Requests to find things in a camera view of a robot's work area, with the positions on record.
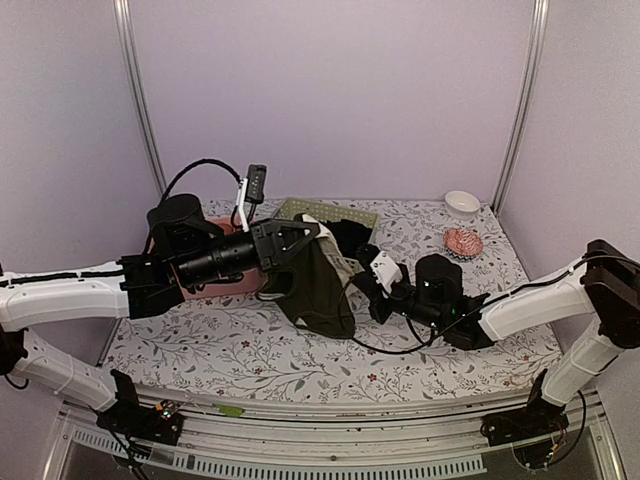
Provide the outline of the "dark green underwear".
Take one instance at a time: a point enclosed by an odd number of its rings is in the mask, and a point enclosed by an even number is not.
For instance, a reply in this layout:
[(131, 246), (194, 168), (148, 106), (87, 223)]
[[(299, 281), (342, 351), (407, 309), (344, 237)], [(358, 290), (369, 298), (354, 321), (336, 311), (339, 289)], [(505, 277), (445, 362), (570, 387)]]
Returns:
[(355, 320), (343, 288), (354, 271), (328, 227), (307, 213), (295, 218), (317, 225), (319, 234), (290, 263), (267, 275), (257, 298), (275, 303), (297, 329), (351, 339)]

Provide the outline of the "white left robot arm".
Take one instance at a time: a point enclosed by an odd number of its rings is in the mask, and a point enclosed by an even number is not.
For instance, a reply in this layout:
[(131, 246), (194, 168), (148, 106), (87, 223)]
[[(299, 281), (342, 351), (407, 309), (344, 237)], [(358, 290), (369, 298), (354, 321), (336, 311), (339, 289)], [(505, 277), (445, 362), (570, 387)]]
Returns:
[(128, 434), (148, 426), (129, 376), (105, 372), (40, 338), (37, 324), (85, 318), (146, 319), (182, 304), (185, 291), (248, 270), (289, 263), (319, 234), (316, 223), (265, 220), (225, 234), (206, 220), (159, 220), (152, 248), (85, 270), (1, 277), (1, 371), (87, 404)]

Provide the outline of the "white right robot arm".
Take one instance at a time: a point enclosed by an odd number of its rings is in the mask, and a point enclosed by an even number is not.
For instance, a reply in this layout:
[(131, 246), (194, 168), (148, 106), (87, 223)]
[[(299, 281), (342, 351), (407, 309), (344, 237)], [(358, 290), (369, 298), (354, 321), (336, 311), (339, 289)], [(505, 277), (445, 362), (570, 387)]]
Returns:
[(354, 283), (368, 298), (371, 317), (393, 313), (431, 329), (460, 350), (494, 345), (520, 331), (589, 315), (592, 320), (557, 365), (542, 374), (534, 400), (517, 415), (517, 427), (537, 436), (592, 378), (623, 351), (639, 346), (639, 264), (604, 240), (568, 266), (498, 295), (468, 296), (460, 265), (440, 254), (421, 258), (410, 274), (384, 251), (360, 246)]

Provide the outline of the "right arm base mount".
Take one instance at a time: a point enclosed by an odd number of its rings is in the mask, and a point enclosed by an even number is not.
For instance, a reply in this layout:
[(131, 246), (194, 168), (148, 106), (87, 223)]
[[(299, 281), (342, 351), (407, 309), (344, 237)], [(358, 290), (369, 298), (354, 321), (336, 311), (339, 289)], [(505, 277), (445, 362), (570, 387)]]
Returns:
[(536, 378), (523, 407), (482, 417), (480, 433), (488, 439), (490, 446), (561, 432), (569, 426), (565, 406), (554, 405), (542, 397), (546, 373), (544, 370)]

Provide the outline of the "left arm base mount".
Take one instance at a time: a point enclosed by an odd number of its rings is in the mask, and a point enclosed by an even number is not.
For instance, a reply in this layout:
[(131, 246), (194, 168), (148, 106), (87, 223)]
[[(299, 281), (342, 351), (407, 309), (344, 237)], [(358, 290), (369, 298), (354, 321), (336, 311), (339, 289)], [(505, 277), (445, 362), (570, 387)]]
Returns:
[(115, 380), (114, 405), (96, 413), (96, 425), (127, 439), (141, 439), (169, 446), (176, 446), (185, 417), (179, 412), (181, 404), (173, 400), (161, 400), (154, 406), (144, 406), (131, 378), (115, 369), (110, 371)]

